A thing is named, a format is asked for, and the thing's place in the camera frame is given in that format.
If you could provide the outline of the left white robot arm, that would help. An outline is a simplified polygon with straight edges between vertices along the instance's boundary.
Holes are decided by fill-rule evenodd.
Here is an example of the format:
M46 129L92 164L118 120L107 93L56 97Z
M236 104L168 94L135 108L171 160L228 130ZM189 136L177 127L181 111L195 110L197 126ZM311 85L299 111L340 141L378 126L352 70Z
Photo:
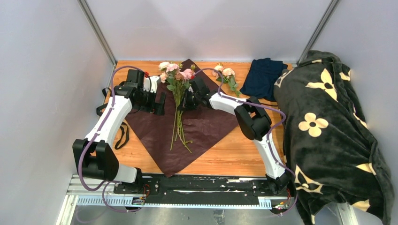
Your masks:
M159 76L148 76L143 70L128 66L127 79L110 90L108 103L99 120L83 139L76 139L72 150L77 174L88 191L98 190L105 182L125 185L133 194L140 193L145 184L141 169L120 163L113 151L115 136L133 109L155 115L165 114L166 93L156 102Z

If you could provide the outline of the pink fake flower bunch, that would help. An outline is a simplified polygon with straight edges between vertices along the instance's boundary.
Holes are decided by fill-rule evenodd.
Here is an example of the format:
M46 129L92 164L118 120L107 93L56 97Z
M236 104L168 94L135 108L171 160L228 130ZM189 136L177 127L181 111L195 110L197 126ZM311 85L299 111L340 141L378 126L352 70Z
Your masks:
M182 145L189 151L187 144L191 143L191 140L186 140L184 136L182 115L183 111L178 107L182 103L184 93L189 89L189 80L194 78L195 65L191 65L187 69L182 69L182 64L176 64L168 61L164 61L158 65L159 71L161 71L160 79L162 83L167 83L166 88L172 92L175 101L175 115L173 122L173 133L170 149L173 149L173 144L179 139Z

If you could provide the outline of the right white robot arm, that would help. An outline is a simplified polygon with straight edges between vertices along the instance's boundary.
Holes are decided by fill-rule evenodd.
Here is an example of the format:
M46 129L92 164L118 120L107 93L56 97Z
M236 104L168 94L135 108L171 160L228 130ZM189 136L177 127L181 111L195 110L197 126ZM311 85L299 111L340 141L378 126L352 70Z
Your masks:
M291 177L278 155L272 137L272 121L264 105L256 97L244 99L227 95L220 89L211 91L200 77L194 78L189 84L177 108L185 111L202 105L234 115L243 135L253 141L261 155L269 192L276 196L285 192Z

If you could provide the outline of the maroon wrapping paper sheet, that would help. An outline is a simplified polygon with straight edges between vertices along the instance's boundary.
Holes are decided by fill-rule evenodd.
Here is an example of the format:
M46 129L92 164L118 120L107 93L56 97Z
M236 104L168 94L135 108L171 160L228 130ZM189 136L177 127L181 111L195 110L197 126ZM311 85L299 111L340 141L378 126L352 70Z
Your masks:
M172 132L176 130L173 127L176 106L173 94L166 86L162 83L158 87L158 93L166 93L163 116L133 110L126 116L126 121L161 172L171 177L216 145L238 126L238 122L233 114L198 106L182 114L188 144L183 146L180 139L172 142Z

